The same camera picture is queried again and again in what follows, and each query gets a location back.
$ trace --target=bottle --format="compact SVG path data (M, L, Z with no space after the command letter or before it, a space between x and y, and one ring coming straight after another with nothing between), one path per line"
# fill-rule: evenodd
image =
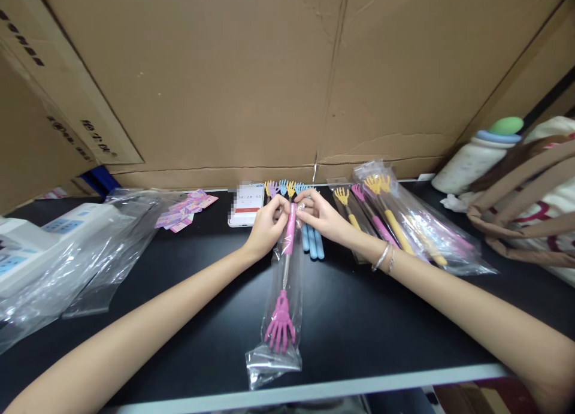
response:
M475 137L455 154L431 184L445 194L458 195L469 191L473 182L502 160L507 149L521 140L521 136L516 134L521 128L523 119L520 117L504 117L489 130L477 131Z

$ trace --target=smartphone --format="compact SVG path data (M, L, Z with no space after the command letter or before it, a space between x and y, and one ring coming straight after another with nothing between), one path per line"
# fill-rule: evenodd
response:
M240 185L235 191L228 225L232 228L253 226L256 212L264 205L265 189L263 183Z

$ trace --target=silver bracelet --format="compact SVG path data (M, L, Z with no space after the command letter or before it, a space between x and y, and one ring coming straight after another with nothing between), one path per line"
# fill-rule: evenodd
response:
M391 259L389 260L388 270L383 271L388 276L391 274L391 271L394 269L394 260L395 260L395 248L392 247L391 248Z
M383 254L381 255L381 257L379 258L379 260L377 260L377 263L375 263L372 267L371 267L371 271L376 271L382 264L383 260L385 260L385 256L388 254L389 252L389 248L391 247L391 244L388 242L388 245L385 247L385 249L383 250Z

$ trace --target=clear plastic bag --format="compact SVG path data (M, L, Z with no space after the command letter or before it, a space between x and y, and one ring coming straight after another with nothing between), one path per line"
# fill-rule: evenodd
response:
M299 341L304 252L296 210L297 205L292 203L286 228L274 249L273 281L262 320L261 341L246 353L251 390L286 372L301 371Z
M370 161L354 169L354 178L362 185L382 218L390 212L398 229L393 229L399 244L407 241L414 255L434 261L440 268L456 276L495 274L481 257L480 242L461 230L440 213L423 203L397 181L390 167L382 160ZM370 186L381 187L379 194ZM405 235L402 241L401 231Z
M155 223L169 206L180 202L185 195L158 189L117 188L106 197L105 203L116 206L123 214L133 216L124 238L110 244L106 263L72 304L62 318L94 315L107 312L118 286L126 279L132 267L156 235Z
M68 317L107 310L119 283L156 232L154 215L174 204L180 193L116 190L100 228L61 244L37 279L0 298L0 354L55 321L70 305Z
M373 237L377 237L375 229L372 227L356 199L357 189L355 188L355 192L352 190L353 183L348 182L346 178L328 179L328 186L333 193L335 207L340 215L357 229ZM353 252L353 257L358 264L371 264L356 252Z

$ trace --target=blue handle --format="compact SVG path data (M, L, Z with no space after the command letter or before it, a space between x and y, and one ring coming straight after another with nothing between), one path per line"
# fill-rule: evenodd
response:
M310 238L310 258L311 259L317 259L317 249L316 249L316 239L315 239L315 235L313 234L314 229L313 227L309 226L307 228L307 232Z
M304 247L304 252L308 252L310 250L310 237L307 231L307 224L304 224L301 227L301 244Z
M315 238L316 238L316 249L317 249L317 258L318 259L324 259L325 258L325 254L323 253L323 242L322 242L322 235L319 234L319 231L316 230L315 228L313 229Z

